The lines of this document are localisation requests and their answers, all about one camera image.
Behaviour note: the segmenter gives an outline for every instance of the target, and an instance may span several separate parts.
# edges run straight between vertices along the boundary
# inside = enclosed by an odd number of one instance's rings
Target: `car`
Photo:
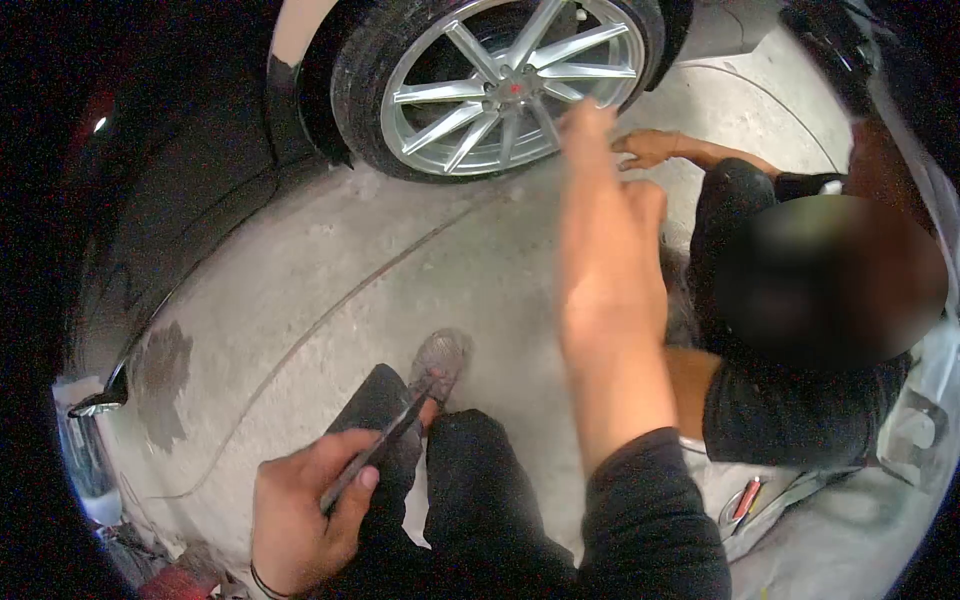
[[[99,29],[84,51],[103,67],[81,69],[72,83],[89,91],[59,187],[68,252],[80,265],[68,282],[59,384],[96,377],[104,390],[70,415],[126,402],[126,361],[152,317],[292,170],[359,159],[392,177],[453,183],[522,169],[558,151],[555,122],[570,103],[589,94],[624,109],[678,57],[750,51],[776,7],[286,0],[90,9]]]

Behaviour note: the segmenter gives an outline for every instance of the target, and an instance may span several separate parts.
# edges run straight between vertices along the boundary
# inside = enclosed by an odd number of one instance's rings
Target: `bracelet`
[[[267,584],[263,583],[263,580],[260,579],[260,576],[256,574],[256,569],[253,568],[253,561],[250,561],[250,574],[253,576],[253,582],[256,584],[256,586],[260,588],[260,591],[267,594],[267,597],[270,598],[270,600],[287,600],[287,598],[291,597],[268,588]]]

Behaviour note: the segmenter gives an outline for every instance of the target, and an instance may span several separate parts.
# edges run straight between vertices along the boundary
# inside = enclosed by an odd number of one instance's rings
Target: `car body panel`
[[[89,230],[66,380],[108,383],[174,287],[276,192],[263,57],[278,5],[244,6],[142,15],[81,120],[61,186]]]

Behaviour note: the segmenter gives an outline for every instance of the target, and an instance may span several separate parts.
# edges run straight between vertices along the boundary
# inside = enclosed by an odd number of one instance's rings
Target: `gray sneaker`
[[[426,393],[437,401],[443,412],[450,391],[467,368],[472,351],[473,342],[459,329],[445,328],[431,333],[417,350],[407,380],[415,396]]]

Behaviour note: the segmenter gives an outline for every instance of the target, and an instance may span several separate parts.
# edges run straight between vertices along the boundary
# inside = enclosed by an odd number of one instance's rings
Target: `rim spoke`
[[[537,74],[549,80],[633,79],[636,77],[636,71],[629,66],[577,62],[553,64],[542,68]]]
[[[537,117],[537,122],[540,123],[543,137],[555,148],[560,148],[560,134],[557,133],[557,128],[553,124],[553,117],[547,112],[543,101],[540,98],[534,98],[530,102],[530,106],[533,108],[534,116]]]
[[[493,126],[496,125],[499,119],[500,115],[496,112],[486,112],[480,116],[480,118],[473,121],[473,123],[470,124],[470,129],[464,133],[463,139],[457,144],[457,149],[453,151],[453,154],[450,155],[450,158],[446,161],[444,173],[452,173],[453,170],[457,168],[457,165],[464,159],[464,156],[469,154],[469,152],[473,150],[473,147],[493,129]]]
[[[514,45],[507,51],[507,65],[516,70],[527,63],[530,56],[537,48],[537,44],[543,39],[543,34],[550,27],[550,23],[556,18],[560,8],[564,5],[564,0],[543,0],[537,6],[530,20],[523,26],[523,30],[516,37]]]
[[[630,31],[630,28],[627,27],[624,23],[609,23],[607,25],[600,25],[599,27],[594,27],[589,31],[585,31],[581,34],[577,34],[573,37],[568,37],[567,39],[562,39],[556,43],[552,43],[545,48],[540,48],[539,50],[534,51],[530,55],[528,62],[534,65],[538,69],[553,64],[554,62],[560,62],[561,60],[569,59],[572,56],[578,55],[585,50],[589,50],[593,46],[598,46],[605,41],[610,41],[611,39],[623,35]]]
[[[547,82],[543,84],[543,91],[557,100],[574,103],[584,99],[584,95],[563,82]]]
[[[483,112],[479,102],[464,102],[437,121],[423,128],[403,144],[403,153],[411,155],[423,146],[431,144],[445,135],[455,132]]]
[[[496,62],[490,56],[490,53],[480,45],[477,38],[473,36],[467,26],[460,21],[453,21],[444,28],[444,33],[450,38],[450,41],[460,49],[470,64],[477,68],[481,77],[489,82],[500,80],[500,70],[496,67]]]
[[[403,85],[394,92],[394,104],[420,104],[427,102],[459,102],[472,98],[483,98],[483,82],[467,79],[437,84]]]
[[[520,108],[503,115],[503,130],[500,135],[500,166],[507,168],[514,151],[516,137],[520,133]]]

